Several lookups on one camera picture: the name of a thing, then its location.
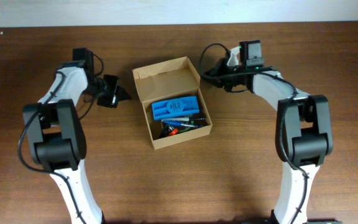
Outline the brown cardboard box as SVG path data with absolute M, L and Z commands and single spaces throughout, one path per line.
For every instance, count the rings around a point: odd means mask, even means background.
M 200 90 L 200 75 L 188 57 L 135 68 L 132 72 L 155 150 L 210 134 L 213 124 Z M 184 96 L 197 97 L 200 115 L 205 117 L 202 127 L 160 138 L 163 124 L 154 120 L 152 103 Z

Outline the blue plastic case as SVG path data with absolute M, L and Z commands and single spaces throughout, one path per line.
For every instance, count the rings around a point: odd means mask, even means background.
M 196 96 L 185 96 L 152 103 L 154 120 L 176 118 L 200 112 Z

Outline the blue ballpoint pen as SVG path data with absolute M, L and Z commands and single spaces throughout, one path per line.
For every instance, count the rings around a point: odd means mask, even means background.
M 185 128 L 200 128 L 200 125 L 196 124 L 189 124 L 189 123 L 182 123 L 179 121 L 163 121 L 164 124 L 174 126 L 174 127 L 185 127 Z

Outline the black white marker pen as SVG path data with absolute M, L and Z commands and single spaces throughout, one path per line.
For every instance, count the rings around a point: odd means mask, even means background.
M 190 121 L 200 121 L 205 120 L 205 118 L 192 118 L 192 117 L 179 117 L 179 118 L 165 118 L 161 121 L 179 121 L 179 122 L 190 122 Z

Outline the green tape roll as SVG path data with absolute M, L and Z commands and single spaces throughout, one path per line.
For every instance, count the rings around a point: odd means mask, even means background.
M 198 129 L 198 128 L 199 128 L 199 126 L 186 127 L 181 130 L 178 130 L 177 134 L 185 133 L 187 131 L 191 131 L 191 130 Z

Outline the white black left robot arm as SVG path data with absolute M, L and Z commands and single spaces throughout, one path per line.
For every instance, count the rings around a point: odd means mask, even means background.
M 83 95 L 90 97 L 90 105 L 106 108 L 131 98 L 119 86 L 119 77 L 95 72 L 96 58 L 87 48 L 73 49 L 72 60 L 58 66 L 45 96 L 24 106 L 24 129 L 17 147 L 27 169 L 55 181 L 72 223 L 106 221 L 86 176 L 87 143 L 76 105 Z

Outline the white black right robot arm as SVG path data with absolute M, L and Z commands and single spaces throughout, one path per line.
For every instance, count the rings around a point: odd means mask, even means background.
M 333 150 L 328 99 L 299 90 L 265 65 L 260 40 L 246 40 L 200 77 L 226 92 L 243 85 L 276 112 L 275 148 L 282 162 L 280 195 L 267 223 L 309 223 L 308 200 L 314 178 Z

